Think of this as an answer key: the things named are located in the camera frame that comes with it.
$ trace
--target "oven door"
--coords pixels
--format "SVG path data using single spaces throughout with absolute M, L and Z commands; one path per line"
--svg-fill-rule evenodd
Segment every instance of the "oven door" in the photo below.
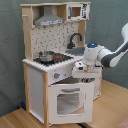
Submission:
M 49 123 L 91 122 L 93 95 L 93 83 L 51 85 L 49 87 Z
M 83 4 L 67 5 L 67 21 L 82 19 L 82 5 Z

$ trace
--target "cabinet door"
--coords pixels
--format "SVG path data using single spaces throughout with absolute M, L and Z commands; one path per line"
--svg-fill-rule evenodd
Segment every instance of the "cabinet door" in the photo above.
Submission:
M 91 122 L 93 94 L 93 83 L 52 85 L 49 87 L 49 123 Z

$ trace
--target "backsplash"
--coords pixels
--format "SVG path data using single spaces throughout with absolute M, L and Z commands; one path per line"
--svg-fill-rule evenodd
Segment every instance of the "backsplash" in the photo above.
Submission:
M 31 31 L 33 58 L 38 57 L 40 51 L 64 51 L 70 43 L 70 37 L 78 33 L 79 22 L 64 23 L 51 26 L 35 27 Z M 73 43 L 78 46 L 78 36 L 74 36 Z

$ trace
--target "faucet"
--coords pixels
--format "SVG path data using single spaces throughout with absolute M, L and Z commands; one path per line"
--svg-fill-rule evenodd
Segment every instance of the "faucet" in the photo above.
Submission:
M 79 35 L 80 36 L 80 41 L 82 41 L 82 35 L 80 33 L 74 33 L 71 38 L 70 38 L 70 43 L 68 44 L 67 48 L 68 49 L 72 49 L 73 47 L 75 47 L 75 44 L 73 44 L 72 39 L 75 35 Z

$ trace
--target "sink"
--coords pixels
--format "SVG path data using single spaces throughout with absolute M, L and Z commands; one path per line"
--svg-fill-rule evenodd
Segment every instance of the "sink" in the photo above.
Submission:
M 85 47 L 78 47 L 73 49 L 67 49 L 65 53 L 75 55 L 75 56 L 83 56 Z

